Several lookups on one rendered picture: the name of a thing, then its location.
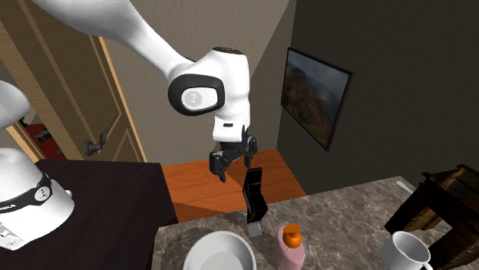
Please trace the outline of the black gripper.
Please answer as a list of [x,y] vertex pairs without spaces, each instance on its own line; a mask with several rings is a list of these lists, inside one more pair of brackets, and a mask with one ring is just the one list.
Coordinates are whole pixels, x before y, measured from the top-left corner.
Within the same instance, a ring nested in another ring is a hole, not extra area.
[[219,177],[222,183],[226,182],[225,172],[230,160],[244,157],[244,165],[252,167],[253,157],[258,153],[257,141],[254,136],[248,134],[248,130],[242,128],[242,140],[237,143],[221,142],[220,152],[211,152],[209,156],[210,172]]

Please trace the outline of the black upright box grey base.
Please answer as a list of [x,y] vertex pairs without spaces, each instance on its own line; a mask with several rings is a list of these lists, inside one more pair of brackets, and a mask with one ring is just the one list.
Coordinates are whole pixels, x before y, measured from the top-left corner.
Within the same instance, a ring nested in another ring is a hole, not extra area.
[[261,220],[268,211],[268,206],[261,193],[263,168],[248,169],[243,184],[243,197],[246,201],[246,222],[250,238],[263,234]]

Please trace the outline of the white bowl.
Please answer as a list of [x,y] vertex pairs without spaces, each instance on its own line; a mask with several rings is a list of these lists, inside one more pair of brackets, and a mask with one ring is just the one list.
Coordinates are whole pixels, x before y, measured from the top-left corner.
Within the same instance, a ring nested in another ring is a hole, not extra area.
[[257,270],[249,243],[230,231],[211,232],[187,253],[183,270]]

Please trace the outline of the pink bottle orange cap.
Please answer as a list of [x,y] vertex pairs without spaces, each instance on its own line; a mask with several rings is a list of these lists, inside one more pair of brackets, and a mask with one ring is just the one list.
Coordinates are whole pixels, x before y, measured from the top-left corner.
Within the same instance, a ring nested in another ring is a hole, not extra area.
[[301,270],[306,251],[300,226],[297,223],[290,223],[278,229],[276,258],[278,270]]

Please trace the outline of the white thin utensil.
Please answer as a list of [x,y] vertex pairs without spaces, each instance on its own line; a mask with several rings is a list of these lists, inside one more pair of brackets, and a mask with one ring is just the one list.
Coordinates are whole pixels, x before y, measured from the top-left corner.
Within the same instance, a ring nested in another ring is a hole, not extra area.
[[410,188],[408,188],[403,182],[401,181],[396,181],[395,182],[398,186],[400,186],[403,190],[407,191],[408,193],[412,194],[414,191]]

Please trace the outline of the brown wooden door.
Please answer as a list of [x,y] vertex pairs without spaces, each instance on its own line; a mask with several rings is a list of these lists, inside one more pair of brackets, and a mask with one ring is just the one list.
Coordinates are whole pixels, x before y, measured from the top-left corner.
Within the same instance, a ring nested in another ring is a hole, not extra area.
[[146,161],[103,38],[0,0],[0,61],[67,159]]

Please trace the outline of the white cup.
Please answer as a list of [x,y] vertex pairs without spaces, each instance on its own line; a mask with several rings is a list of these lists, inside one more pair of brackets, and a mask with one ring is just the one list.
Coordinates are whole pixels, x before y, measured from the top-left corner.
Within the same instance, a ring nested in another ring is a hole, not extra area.
[[380,249],[380,256],[389,270],[434,270],[428,247],[409,232],[394,232]]

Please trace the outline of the dark wooden stool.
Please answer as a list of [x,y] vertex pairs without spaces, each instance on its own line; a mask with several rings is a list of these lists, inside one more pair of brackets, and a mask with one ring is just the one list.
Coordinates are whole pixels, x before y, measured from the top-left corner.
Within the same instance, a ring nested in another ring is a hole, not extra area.
[[391,234],[425,231],[443,220],[451,229],[429,247],[432,268],[451,270],[479,259],[479,171],[460,164],[456,170],[423,176],[385,229]]

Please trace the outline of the framed landscape wall picture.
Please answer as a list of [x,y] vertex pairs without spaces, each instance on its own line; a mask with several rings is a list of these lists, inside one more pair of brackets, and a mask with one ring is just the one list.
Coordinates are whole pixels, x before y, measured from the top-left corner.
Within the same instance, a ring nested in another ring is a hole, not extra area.
[[289,47],[281,106],[326,151],[330,150],[354,73]]

